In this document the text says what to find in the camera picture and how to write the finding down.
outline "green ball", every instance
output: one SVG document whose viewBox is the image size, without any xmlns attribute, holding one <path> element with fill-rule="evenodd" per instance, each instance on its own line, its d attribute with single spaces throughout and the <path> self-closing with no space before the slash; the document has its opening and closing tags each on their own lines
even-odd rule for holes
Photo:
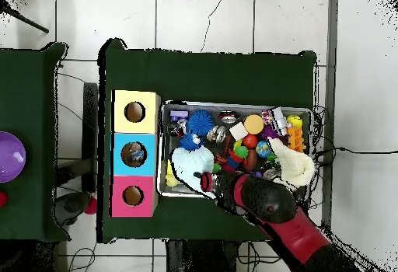
<svg viewBox="0 0 398 272">
<path fill-rule="evenodd" d="M 235 150 L 233 150 L 238 158 L 244 159 L 249 154 L 249 149 L 246 146 L 237 146 Z"/>
</svg>

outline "yellow ball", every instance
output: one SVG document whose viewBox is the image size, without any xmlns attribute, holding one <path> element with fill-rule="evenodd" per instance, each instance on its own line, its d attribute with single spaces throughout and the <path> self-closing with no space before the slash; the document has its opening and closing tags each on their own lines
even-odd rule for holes
<svg viewBox="0 0 398 272">
<path fill-rule="evenodd" d="M 286 118 L 286 121 L 292 124 L 293 127 L 302 127 L 302 120 L 299 116 L 292 114 Z"/>
</svg>

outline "purple bowl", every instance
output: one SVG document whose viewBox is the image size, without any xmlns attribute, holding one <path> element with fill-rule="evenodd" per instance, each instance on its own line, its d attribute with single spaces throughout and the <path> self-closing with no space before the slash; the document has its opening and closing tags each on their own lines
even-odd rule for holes
<svg viewBox="0 0 398 272">
<path fill-rule="evenodd" d="M 0 131 L 0 183 L 14 180 L 25 166 L 26 151 L 13 134 Z"/>
</svg>

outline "orange ball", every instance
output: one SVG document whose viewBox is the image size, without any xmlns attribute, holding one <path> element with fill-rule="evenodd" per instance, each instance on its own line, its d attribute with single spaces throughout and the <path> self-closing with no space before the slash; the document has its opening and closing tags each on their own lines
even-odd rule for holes
<svg viewBox="0 0 398 272">
<path fill-rule="evenodd" d="M 242 141 L 243 145 L 245 145 L 247 148 L 255 148 L 257 142 L 257 136 L 253 134 L 248 134 Z"/>
</svg>

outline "green table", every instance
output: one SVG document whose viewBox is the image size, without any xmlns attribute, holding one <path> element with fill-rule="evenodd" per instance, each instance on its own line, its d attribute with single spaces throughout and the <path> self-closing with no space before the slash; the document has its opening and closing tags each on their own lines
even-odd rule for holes
<svg viewBox="0 0 398 272">
<path fill-rule="evenodd" d="M 288 54 L 193 54 L 173 51 L 126 50 L 121 40 L 108 40 L 99 53 L 101 64 L 99 107 L 105 110 L 103 181 L 97 215 L 99 240 L 117 238 L 171 238 L 265 240 L 261 230 L 231 216 L 205 199 L 160 197 L 151 218 L 108 216 L 110 164 L 110 92 L 112 89 L 156 92 L 162 100 L 209 103 L 291 106 L 312 109 L 316 55 L 306 51 Z"/>
<path fill-rule="evenodd" d="M 66 240 L 51 215 L 55 188 L 54 72 L 66 46 L 41 51 L 0 50 L 0 131 L 14 134 L 26 149 L 21 174 L 0 190 L 0 239 Z"/>
</svg>

